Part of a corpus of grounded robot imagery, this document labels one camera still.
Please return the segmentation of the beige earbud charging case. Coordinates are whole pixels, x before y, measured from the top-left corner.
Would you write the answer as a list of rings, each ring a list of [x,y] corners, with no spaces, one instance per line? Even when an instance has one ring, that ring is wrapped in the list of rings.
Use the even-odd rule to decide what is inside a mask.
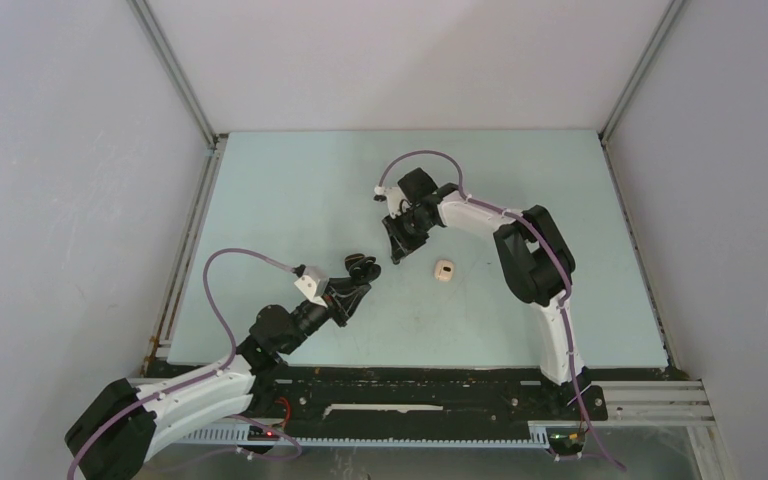
[[[440,282],[450,282],[454,277],[454,263],[450,260],[438,260],[434,266],[434,277]]]

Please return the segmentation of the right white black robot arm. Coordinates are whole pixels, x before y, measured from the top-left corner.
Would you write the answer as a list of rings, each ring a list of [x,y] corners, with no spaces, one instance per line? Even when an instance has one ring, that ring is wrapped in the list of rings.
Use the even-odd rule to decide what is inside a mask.
[[[543,408],[556,418],[576,411],[582,395],[572,381],[583,361],[576,352],[568,308],[576,264],[548,210],[540,205],[521,212],[497,207],[464,192],[458,184],[437,185],[421,168],[394,187],[376,185],[374,199],[387,205],[382,224],[395,265],[424,246],[434,227],[493,240],[507,287],[541,315],[540,370],[553,382],[541,392]]]

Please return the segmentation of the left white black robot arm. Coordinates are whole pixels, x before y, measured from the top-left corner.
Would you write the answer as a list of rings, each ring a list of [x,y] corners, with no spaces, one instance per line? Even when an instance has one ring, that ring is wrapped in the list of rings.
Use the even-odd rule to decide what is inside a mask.
[[[345,326],[380,274],[370,257],[341,278],[318,277],[308,267],[296,280],[305,300],[293,310],[265,306],[227,358],[155,383],[109,383],[65,435],[73,455],[68,478],[131,479],[160,450],[216,420],[268,414],[276,390],[258,378],[327,321]]]

